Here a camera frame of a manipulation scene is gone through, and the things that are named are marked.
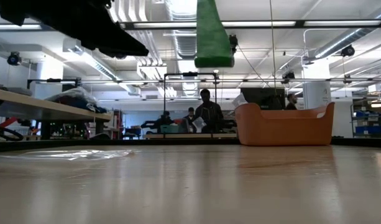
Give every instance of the green hanging object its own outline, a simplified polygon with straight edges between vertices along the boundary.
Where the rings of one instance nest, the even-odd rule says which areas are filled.
[[[215,0],[197,3],[197,68],[233,67],[229,37],[216,9]]]

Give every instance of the man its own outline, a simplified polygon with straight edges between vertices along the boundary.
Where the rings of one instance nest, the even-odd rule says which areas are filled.
[[[197,129],[196,129],[196,126],[193,124],[193,122],[195,121],[195,109],[194,108],[189,108],[188,109],[188,116],[185,116],[184,118],[188,120],[188,124],[189,124],[189,127],[190,127],[190,131],[192,133],[196,133],[197,132]]]
[[[293,94],[293,93],[290,93],[287,95],[287,100],[288,100],[288,104],[287,106],[285,107],[286,110],[297,110],[296,108],[296,103],[297,103],[297,98],[296,98],[296,95]]]
[[[170,125],[174,123],[173,120],[171,120],[170,112],[164,111],[163,115],[155,121],[155,127],[157,127],[157,133],[161,133],[161,125]]]
[[[211,102],[210,92],[207,89],[204,89],[200,93],[203,104],[197,107],[196,109],[196,118],[201,117],[204,122],[207,124],[202,133],[216,133],[219,132],[220,126],[223,120],[223,114],[221,107],[214,102]]]

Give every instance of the orange bin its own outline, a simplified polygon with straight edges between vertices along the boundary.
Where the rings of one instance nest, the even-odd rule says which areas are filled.
[[[322,146],[331,142],[334,103],[311,110],[267,110],[255,103],[236,108],[241,144],[246,146]]]

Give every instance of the table surface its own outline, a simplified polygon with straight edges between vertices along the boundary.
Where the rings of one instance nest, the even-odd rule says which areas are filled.
[[[97,114],[92,111],[40,100],[30,96],[20,95],[10,91],[0,90],[0,116],[36,120],[104,120],[109,121],[110,115]]]
[[[79,149],[134,153],[98,161],[0,157],[0,223],[381,223],[381,149],[49,150]]]

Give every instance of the laboratory room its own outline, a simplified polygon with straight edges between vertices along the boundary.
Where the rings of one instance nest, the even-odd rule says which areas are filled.
[[[0,223],[381,223],[381,0],[0,0]]]

